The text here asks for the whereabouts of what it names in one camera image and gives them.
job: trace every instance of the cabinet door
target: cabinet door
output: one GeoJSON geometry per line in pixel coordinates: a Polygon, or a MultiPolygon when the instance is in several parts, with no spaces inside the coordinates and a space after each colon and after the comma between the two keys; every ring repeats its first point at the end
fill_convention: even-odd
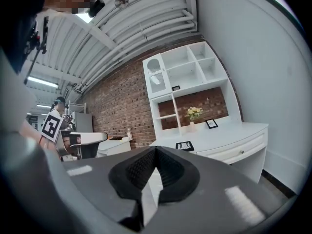
{"type": "Polygon", "coordinates": [[[143,61],[148,98],[153,99],[172,92],[161,54],[143,61]]]}

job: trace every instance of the ceiling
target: ceiling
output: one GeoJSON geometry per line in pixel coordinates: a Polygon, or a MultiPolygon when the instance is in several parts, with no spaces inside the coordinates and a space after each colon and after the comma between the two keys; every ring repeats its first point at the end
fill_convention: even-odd
{"type": "MultiPolygon", "coordinates": [[[[65,95],[73,102],[151,43],[197,31],[195,0],[129,0],[123,9],[115,7],[115,0],[103,1],[105,7],[89,23],[71,14],[50,18],[47,52],[40,52],[31,76],[57,83],[58,88],[28,81],[37,104],[51,106],[56,97],[65,95]]],[[[44,16],[37,17],[41,37],[44,16]]],[[[26,76],[35,54],[34,50],[28,56],[22,76],[26,76]]],[[[35,106],[30,112],[48,111],[35,106]]]]}

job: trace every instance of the bottle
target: bottle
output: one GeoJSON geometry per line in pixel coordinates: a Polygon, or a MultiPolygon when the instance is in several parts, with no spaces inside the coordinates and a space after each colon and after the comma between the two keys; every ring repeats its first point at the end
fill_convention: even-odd
{"type": "Polygon", "coordinates": [[[132,134],[130,132],[130,129],[128,129],[127,135],[128,135],[129,140],[131,140],[132,139],[132,134]]]}

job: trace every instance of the gray wall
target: gray wall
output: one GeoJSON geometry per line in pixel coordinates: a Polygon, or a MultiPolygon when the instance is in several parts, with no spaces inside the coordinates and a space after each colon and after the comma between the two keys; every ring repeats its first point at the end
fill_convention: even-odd
{"type": "Polygon", "coordinates": [[[311,53],[265,0],[197,0],[199,31],[229,70],[246,122],[269,124],[265,170],[296,193],[312,147],[311,53]]]}

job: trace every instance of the desk leg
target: desk leg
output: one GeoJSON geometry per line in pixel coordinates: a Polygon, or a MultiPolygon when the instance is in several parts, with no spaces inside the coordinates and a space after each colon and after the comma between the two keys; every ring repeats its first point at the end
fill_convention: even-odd
{"type": "Polygon", "coordinates": [[[263,148],[259,152],[233,163],[232,166],[254,182],[258,183],[264,166],[265,154],[266,148],[263,148]]]}

